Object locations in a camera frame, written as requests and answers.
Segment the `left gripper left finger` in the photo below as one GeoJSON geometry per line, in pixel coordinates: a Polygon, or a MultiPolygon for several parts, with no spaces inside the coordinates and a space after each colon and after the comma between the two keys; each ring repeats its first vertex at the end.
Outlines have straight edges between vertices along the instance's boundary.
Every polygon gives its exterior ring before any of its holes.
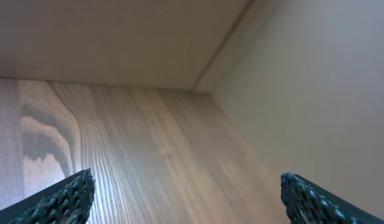
{"type": "Polygon", "coordinates": [[[90,216],[95,181],[90,169],[66,179],[0,210],[6,224],[85,224],[90,216]]]}

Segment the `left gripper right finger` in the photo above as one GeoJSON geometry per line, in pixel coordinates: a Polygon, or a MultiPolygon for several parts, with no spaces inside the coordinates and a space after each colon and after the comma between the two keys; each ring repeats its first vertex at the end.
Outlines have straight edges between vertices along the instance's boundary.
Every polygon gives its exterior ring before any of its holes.
{"type": "Polygon", "coordinates": [[[281,175],[281,201],[291,223],[384,224],[384,220],[291,172],[281,175]]]}

